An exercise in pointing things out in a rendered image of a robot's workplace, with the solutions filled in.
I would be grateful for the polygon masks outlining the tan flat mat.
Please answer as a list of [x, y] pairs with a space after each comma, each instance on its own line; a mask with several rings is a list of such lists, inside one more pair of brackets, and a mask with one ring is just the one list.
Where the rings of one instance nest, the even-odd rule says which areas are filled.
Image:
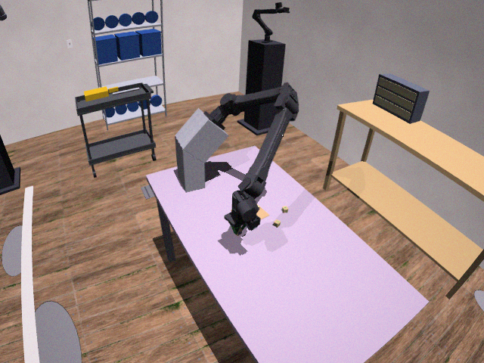
[[269, 214], [260, 207], [260, 210], [258, 211], [257, 216], [261, 219], [264, 219], [265, 217], [269, 216]]

